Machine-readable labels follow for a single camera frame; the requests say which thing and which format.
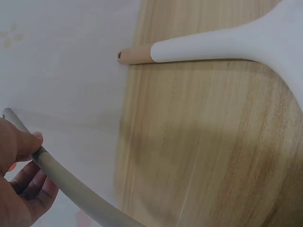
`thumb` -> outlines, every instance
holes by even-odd
[[[15,128],[15,135],[17,141],[17,155],[32,155],[42,146],[43,137],[42,133],[20,131]]]

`white wall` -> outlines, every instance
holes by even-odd
[[[0,109],[13,108],[30,130],[41,131],[45,148],[112,204],[127,73],[116,59],[132,45],[139,5],[140,0],[0,3]],[[65,207],[73,218],[79,210],[59,195],[41,226],[68,226],[70,217],[61,214]]]

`light wood grain surface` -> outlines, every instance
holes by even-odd
[[[240,25],[279,0],[143,0],[134,45]],[[148,227],[303,226],[302,113],[247,61],[131,66],[119,207]]]

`white background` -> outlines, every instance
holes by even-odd
[[[139,7],[140,0],[0,2],[0,34],[8,32],[0,36],[0,109],[41,131],[54,158],[112,204],[127,74],[117,53],[132,45]],[[78,211],[60,193],[36,226],[75,227]]]

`human hand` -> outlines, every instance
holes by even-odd
[[[18,130],[0,119],[0,227],[29,227],[52,206],[57,186],[31,161],[11,181],[4,175],[19,161],[31,160],[42,145],[41,133]]]

